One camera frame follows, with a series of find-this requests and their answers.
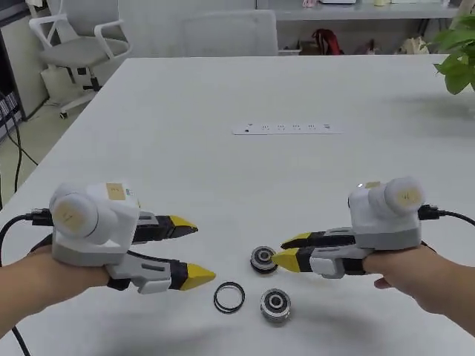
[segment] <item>chair armrest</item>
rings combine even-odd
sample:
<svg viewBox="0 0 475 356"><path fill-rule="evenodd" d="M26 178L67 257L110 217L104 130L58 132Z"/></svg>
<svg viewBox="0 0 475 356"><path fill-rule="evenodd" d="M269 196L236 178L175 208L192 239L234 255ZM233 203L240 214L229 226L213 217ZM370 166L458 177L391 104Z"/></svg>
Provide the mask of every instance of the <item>chair armrest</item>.
<svg viewBox="0 0 475 356"><path fill-rule="evenodd" d="M58 23L58 21L67 20L68 16L65 13L60 13L59 15L31 19L28 24L30 25L31 30L38 36L44 46L53 47L51 44L51 38L53 37L54 31L56 30L56 24ZM48 24L51 22L53 22L53 26L51 27L50 32L46 37L43 33L42 24Z"/></svg>
<svg viewBox="0 0 475 356"><path fill-rule="evenodd" d="M99 44L101 45L102 49L107 54L109 59L114 59L114 58L116 58L116 56L112 52L111 48L108 46L107 41L105 40L104 35L102 34L102 31L105 28L110 28L110 27L120 27L122 29L122 24L123 23L124 23L124 20L117 20L117 21L114 21L114 22L108 22L107 24L98 24L94 28L94 35L96 36L97 41L99 41ZM128 49L127 52L130 52L131 44L130 44L129 40L127 39L127 37L125 37L125 39L127 40L127 43L128 43L128 46L129 46L129 49Z"/></svg>

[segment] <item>green plant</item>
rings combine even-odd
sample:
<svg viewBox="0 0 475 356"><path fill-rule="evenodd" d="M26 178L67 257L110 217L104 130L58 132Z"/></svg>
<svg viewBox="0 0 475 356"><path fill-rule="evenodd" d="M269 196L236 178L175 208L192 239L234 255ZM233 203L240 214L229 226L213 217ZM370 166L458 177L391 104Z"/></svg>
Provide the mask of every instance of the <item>green plant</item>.
<svg viewBox="0 0 475 356"><path fill-rule="evenodd" d="M455 28L439 33L433 43L451 52L443 63L434 65L445 76L449 93L458 94L468 85L475 90L475 15L458 18Z"/></svg>

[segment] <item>chair backrest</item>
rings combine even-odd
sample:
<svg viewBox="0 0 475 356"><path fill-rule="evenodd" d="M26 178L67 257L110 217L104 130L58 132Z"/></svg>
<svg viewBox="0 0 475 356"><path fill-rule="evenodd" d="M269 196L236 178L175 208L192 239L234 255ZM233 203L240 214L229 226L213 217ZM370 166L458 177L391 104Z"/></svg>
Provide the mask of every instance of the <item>chair backrest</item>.
<svg viewBox="0 0 475 356"><path fill-rule="evenodd" d="M119 0L62 0L61 13L68 15L68 22L79 36L94 36L98 24L119 19ZM104 37L122 39L119 28L107 29Z"/></svg>
<svg viewBox="0 0 475 356"><path fill-rule="evenodd" d="M217 11L183 21L186 56L277 56L277 28L271 10Z"/></svg>

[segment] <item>table surface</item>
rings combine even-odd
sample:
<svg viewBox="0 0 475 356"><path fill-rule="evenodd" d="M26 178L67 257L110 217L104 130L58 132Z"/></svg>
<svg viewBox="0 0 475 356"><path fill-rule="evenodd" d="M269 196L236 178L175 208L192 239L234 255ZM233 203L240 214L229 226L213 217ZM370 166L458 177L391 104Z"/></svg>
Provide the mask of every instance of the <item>table surface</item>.
<svg viewBox="0 0 475 356"><path fill-rule="evenodd" d="M281 268L260 277L258 245L349 225L360 182L413 175L427 200L475 216L473 93L445 92L441 56L131 59L107 83L1 213L0 223L48 200L61 182L126 178L142 208L179 214L194 235L137 246L217 272L188 292L142 296L95 289L21 322L33 355L472 355L474 339L423 312L374 276L323 280ZM233 136L249 122L320 122L341 135ZM475 231L454 219L424 223L424 239L475 264ZM48 232L15 225L6 262ZM239 282L243 308L214 309L219 283ZM264 291L292 298L280 328L261 316ZM0 353L20 355L11 334Z"/></svg>

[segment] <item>red bag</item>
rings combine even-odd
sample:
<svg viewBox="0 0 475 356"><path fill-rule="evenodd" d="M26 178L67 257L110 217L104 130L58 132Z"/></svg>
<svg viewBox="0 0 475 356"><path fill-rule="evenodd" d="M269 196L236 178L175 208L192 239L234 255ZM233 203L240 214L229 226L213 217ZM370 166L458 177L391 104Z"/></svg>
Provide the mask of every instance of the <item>red bag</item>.
<svg viewBox="0 0 475 356"><path fill-rule="evenodd" d="M312 38L317 42L322 54L326 56L339 56L344 54L340 49L340 45L333 31L321 28L312 34Z"/></svg>

